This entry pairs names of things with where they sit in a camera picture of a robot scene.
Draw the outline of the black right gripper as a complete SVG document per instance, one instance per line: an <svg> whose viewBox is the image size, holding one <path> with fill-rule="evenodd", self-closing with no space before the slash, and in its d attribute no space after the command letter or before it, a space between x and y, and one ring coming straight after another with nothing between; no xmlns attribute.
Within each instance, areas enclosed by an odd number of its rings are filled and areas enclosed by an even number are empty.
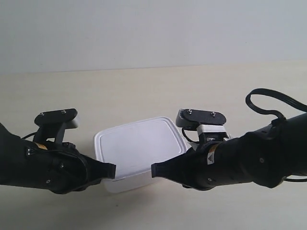
<svg viewBox="0 0 307 230"><path fill-rule="evenodd" d="M241 184L239 149L239 140L209 141L192 153L153 163L151 175L199 191Z"/></svg>

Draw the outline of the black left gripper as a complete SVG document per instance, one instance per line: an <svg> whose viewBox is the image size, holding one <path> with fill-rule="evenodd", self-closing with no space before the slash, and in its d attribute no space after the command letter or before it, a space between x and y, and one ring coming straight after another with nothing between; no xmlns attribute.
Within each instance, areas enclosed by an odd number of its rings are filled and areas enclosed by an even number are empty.
<svg viewBox="0 0 307 230"><path fill-rule="evenodd" d="M116 165L82 155L72 144L48 143L44 148L28 140L21 140L21 144L24 155L19 166L20 187L63 195L116 176Z"/></svg>

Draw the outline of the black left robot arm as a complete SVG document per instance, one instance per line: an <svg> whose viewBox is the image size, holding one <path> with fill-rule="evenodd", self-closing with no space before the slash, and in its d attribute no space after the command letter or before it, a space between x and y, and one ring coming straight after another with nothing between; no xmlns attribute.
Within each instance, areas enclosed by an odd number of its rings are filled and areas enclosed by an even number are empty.
<svg viewBox="0 0 307 230"><path fill-rule="evenodd" d="M64 195L114 179L115 174L116 165L83 155L70 142L28 141L0 126L1 185Z"/></svg>

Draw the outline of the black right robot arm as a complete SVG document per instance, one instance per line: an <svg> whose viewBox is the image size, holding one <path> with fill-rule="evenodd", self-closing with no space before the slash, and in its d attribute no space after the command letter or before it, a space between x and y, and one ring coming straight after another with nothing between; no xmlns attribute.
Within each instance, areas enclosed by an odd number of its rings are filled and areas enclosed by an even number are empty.
<svg viewBox="0 0 307 230"><path fill-rule="evenodd" d="M307 116L278 121L238 138L222 126L195 127L199 142L185 153L151 166L153 178L208 191L218 186L255 183L275 188L307 176Z"/></svg>

